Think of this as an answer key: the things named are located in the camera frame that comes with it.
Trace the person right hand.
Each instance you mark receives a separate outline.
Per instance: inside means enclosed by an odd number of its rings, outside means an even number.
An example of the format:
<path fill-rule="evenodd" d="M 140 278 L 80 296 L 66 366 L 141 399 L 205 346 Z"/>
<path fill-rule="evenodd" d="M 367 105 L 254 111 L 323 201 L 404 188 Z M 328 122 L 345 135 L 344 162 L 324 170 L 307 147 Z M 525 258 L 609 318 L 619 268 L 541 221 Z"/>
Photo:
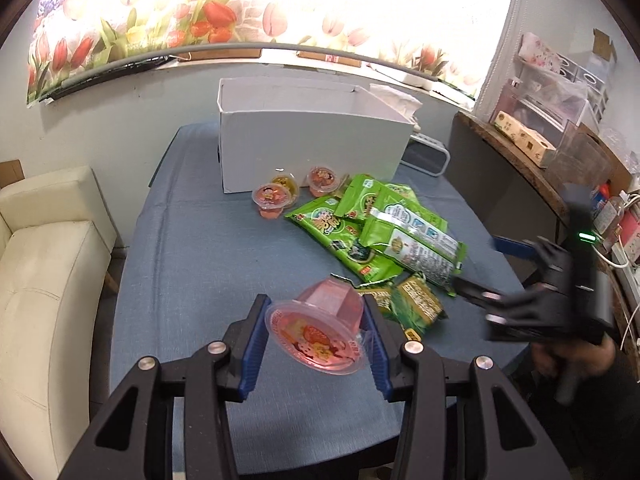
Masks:
<path fill-rule="evenodd" d="M 577 364 L 588 376 L 603 375 L 614 363 L 616 345 L 611 337 L 605 335 L 596 346 L 585 341 L 557 342 L 556 344 L 530 345 L 534 367 L 539 373 L 555 375 L 560 369 L 560 361 Z"/>

